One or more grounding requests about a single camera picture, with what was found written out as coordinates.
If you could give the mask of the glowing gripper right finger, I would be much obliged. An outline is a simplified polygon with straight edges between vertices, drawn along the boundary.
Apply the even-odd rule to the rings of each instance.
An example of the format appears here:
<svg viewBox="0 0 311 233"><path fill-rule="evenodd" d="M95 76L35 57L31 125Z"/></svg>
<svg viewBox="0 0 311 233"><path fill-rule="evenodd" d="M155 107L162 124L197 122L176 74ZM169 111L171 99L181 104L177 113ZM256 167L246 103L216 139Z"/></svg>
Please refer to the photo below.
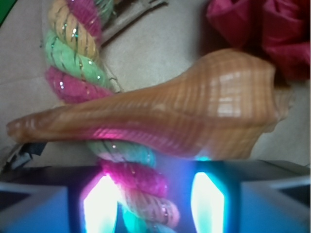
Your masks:
<svg viewBox="0 0 311 233"><path fill-rule="evenodd" d="M311 170L288 161L185 162L172 197L179 233L308 233Z"/></svg>

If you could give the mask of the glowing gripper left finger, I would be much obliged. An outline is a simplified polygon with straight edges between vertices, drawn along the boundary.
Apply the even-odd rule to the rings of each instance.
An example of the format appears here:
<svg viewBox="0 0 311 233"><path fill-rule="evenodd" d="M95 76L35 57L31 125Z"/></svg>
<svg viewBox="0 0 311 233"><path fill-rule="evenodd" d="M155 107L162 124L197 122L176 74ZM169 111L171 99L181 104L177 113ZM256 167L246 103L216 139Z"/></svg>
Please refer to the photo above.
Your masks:
<svg viewBox="0 0 311 233"><path fill-rule="evenodd" d="M99 166L34 167L0 177L3 233L112 233L118 204Z"/></svg>

